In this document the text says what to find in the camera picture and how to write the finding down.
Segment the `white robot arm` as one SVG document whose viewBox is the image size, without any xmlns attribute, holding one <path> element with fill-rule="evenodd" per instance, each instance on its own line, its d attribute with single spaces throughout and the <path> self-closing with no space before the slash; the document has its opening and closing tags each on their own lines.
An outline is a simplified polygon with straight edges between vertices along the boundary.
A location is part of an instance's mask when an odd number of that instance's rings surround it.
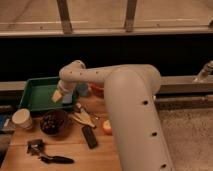
<svg viewBox="0 0 213 171">
<path fill-rule="evenodd" d="M 58 101 L 80 82 L 102 83 L 104 100 L 122 171 L 175 171 L 154 96 L 161 75 L 148 64 L 88 68 L 80 60 L 59 71 L 52 96 Z"/>
</svg>

